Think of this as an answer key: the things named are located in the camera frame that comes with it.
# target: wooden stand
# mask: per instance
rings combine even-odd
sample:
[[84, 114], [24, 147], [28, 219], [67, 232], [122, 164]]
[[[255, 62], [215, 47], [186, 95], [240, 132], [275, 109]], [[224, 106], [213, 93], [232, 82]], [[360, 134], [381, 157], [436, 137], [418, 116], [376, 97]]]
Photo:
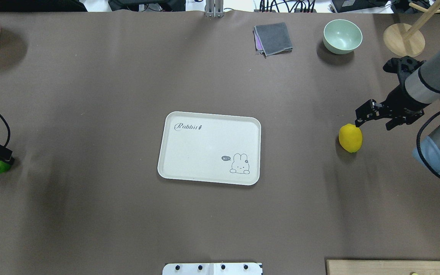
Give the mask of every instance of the wooden stand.
[[383, 41], [386, 47], [398, 56], [416, 57], [422, 53], [425, 47], [425, 39], [420, 28], [435, 14], [440, 12], [440, 0], [436, 0], [429, 9], [420, 7], [414, 3], [411, 7], [422, 11], [424, 14], [411, 26], [398, 23], [389, 26], [383, 33]]

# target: black fabric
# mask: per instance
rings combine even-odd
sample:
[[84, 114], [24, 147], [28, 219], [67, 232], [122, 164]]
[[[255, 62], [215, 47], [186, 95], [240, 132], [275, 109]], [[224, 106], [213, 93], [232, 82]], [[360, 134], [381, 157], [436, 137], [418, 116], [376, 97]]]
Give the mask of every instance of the black fabric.
[[78, 0], [0, 0], [0, 11], [52, 12], [87, 11], [87, 9]]

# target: gray cloth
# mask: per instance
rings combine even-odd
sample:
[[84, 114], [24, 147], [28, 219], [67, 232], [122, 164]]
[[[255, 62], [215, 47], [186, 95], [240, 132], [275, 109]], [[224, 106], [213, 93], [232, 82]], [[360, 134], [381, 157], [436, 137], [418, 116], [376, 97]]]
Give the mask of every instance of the gray cloth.
[[259, 37], [262, 49], [266, 56], [285, 51], [291, 52], [293, 49], [290, 35], [288, 34], [288, 29], [284, 22], [254, 26], [254, 31]]

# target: tabletop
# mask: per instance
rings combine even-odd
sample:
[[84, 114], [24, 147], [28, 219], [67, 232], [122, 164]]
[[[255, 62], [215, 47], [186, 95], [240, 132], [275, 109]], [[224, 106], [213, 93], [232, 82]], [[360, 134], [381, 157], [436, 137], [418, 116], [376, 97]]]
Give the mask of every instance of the tabletop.
[[[323, 46], [336, 18], [361, 28], [353, 53]], [[366, 123], [355, 154], [337, 142], [357, 107], [398, 84], [382, 70], [394, 57], [384, 29], [417, 18], [0, 13], [0, 113], [17, 159], [0, 175], [0, 274], [160, 274], [165, 263], [254, 261], [265, 274], [322, 275], [326, 259], [440, 260], [440, 180], [411, 155], [440, 103], [391, 131]], [[279, 22], [293, 52], [256, 54], [253, 27]], [[418, 59], [428, 59], [440, 50], [440, 15], [421, 31]], [[161, 178], [173, 111], [259, 120], [259, 181]], [[0, 143], [5, 131], [0, 122]]]

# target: metal bracket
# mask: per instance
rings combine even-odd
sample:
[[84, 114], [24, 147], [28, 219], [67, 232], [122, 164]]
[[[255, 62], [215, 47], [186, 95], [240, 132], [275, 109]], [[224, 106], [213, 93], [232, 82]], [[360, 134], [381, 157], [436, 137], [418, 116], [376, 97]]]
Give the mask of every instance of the metal bracket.
[[223, 0], [206, 0], [206, 17], [223, 17]]
[[166, 264], [162, 275], [262, 275], [262, 263]]

